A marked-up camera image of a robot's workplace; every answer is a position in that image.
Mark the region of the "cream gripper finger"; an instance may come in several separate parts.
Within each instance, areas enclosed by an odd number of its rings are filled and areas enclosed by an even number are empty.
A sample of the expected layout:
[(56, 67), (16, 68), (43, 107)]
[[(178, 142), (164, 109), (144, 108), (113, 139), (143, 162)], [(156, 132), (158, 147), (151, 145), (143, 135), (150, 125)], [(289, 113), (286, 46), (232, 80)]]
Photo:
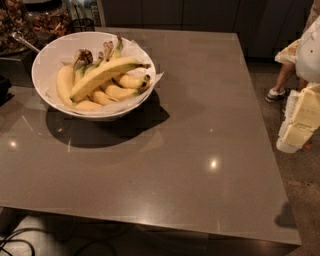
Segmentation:
[(311, 138), (313, 130), (284, 121), (278, 133), (276, 147), (284, 153), (295, 153)]
[(320, 84), (309, 83), (300, 92), (292, 90), (287, 99), (285, 118), (291, 124), (310, 129), (320, 127)]

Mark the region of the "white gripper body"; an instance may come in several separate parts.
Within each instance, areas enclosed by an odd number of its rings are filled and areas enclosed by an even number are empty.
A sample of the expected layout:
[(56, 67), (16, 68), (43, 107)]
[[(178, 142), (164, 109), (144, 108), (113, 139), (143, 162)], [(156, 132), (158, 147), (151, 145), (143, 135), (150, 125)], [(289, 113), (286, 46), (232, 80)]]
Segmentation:
[(298, 77), (311, 83), (320, 82), (320, 16), (300, 39), (280, 51), (275, 60), (294, 64)]

